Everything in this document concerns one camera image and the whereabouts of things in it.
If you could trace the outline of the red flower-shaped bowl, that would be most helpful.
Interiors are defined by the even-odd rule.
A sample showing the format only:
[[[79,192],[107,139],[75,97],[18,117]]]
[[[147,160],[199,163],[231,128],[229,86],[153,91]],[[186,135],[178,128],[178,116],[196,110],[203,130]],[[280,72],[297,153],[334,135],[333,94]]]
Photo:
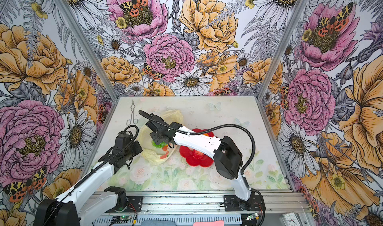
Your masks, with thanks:
[[[190,147],[180,146],[179,152],[185,158],[187,164],[192,167],[201,166],[208,168],[214,163],[213,159]]]

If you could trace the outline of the red fake apple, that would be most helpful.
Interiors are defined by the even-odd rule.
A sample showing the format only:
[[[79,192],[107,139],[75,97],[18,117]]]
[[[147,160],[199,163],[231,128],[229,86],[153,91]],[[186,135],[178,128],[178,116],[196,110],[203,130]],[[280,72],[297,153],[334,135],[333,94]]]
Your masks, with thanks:
[[[203,154],[202,152],[196,151],[196,150],[193,150],[191,154],[192,154],[193,158],[196,160],[203,160],[205,157],[205,154]]]

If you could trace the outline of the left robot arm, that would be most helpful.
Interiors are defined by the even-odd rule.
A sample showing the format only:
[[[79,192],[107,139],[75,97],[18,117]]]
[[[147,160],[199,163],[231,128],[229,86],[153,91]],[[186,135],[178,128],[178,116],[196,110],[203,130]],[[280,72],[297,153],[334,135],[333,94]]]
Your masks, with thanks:
[[[137,134],[123,130],[115,144],[79,182],[55,199],[44,200],[37,209],[35,226],[88,226],[109,210],[123,211],[129,207],[126,191],[109,187],[91,199],[99,187],[109,180],[128,160],[142,152]]]

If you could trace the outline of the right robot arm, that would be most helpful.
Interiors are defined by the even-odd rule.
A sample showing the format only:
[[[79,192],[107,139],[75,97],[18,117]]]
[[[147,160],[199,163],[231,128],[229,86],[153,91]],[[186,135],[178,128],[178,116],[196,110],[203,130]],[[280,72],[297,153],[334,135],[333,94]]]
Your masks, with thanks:
[[[146,126],[152,131],[150,136],[156,144],[165,142],[189,147],[211,158],[217,172],[224,178],[231,180],[238,200],[238,207],[242,210],[250,210],[254,193],[244,176],[244,170],[254,158],[256,144],[254,137],[246,128],[236,124],[224,124],[202,132],[195,132],[177,122],[168,124],[155,114],[148,114],[142,110],[139,111],[139,114],[148,120]],[[223,128],[240,129],[249,137],[251,154],[246,163],[243,163],[242,153],[230,137],[206,136],[207,133]]]

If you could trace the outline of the green fake grapes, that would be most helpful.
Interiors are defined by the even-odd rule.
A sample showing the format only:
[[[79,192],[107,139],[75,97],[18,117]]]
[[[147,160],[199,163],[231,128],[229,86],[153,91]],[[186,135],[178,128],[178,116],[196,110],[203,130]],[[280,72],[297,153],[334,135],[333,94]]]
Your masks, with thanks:
[[[167,143],[162,142],[162,143],[156,144],[154,141],[152,141],[152,146],[155,147],[155,148],[162,149],[164,147],[167,147]]]

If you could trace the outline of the metal tongs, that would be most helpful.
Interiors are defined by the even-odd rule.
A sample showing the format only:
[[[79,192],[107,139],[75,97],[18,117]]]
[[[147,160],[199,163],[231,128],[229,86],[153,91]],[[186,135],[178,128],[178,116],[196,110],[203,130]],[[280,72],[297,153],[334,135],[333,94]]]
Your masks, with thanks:
[[[138,119],[135,116],[135,108],[136,108],[135,102],[134,102],[134,100],[131,100],[131,106],[130,106],[131,114],[130,114],[129,119],[126,122],[127,126],[137,125],[137,123],[138,123]]]

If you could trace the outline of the small circuit board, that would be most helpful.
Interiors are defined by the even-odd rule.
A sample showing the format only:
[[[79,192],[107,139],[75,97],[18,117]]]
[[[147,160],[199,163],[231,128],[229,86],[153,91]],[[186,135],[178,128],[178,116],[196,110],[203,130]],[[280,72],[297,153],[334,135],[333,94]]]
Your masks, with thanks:
[[[127,223],[131,223],[132,226],[134,226],[136,224],[136,221],[137,221],[137,215],[136,216],[132,216],[132,217],[127,217],[127,216],[121,216],[119,218],[113,218],[111,223],[109,224],[109,226],[113,226],[115,224],[127,224]]]

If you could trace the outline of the pink cloth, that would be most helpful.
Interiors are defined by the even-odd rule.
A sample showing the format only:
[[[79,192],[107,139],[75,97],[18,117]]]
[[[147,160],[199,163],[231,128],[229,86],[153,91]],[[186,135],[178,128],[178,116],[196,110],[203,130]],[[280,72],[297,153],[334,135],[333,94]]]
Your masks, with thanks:
[[[224,221],[196,222],[192,226],[224,226]]]

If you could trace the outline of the white clock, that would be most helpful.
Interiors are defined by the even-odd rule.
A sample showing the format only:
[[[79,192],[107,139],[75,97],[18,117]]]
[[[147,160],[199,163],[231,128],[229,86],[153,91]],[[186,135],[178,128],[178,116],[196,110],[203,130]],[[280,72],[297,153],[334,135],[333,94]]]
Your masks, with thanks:
[[[300,220],[294,212],[283,214],[282,221],[285,226],[301,226]]]

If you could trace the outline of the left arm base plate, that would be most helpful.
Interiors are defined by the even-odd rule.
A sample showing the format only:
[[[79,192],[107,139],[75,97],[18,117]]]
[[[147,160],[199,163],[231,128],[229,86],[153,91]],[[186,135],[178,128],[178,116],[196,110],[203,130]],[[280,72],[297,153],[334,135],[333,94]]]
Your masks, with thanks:
[[[143,206],[143,196],[126,196],[121,207],[117,208],[119,213],[140,213]]]

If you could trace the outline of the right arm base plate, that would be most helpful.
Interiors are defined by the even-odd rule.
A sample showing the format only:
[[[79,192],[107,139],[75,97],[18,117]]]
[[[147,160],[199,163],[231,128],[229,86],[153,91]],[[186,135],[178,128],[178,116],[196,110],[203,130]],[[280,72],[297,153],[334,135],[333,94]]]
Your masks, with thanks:
[[[224,195],[223,204],[226,212],[263,212],[266,210],[265,203],[260,195],[251,195],[247,201],[237,198],[235,195]]]

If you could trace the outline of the aluminium front rail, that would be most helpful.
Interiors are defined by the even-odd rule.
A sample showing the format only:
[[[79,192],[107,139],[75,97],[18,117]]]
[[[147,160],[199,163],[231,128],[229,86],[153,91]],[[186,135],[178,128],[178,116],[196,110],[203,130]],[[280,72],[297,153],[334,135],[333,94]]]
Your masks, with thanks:
[[[301,193],[282,190],[260,191],[269,214],[308,213],[309,206]],[[226,208],[234,200],[225,200],[233,191],[127,192],[128,197],[142,196],[142,215],[229,214]]]

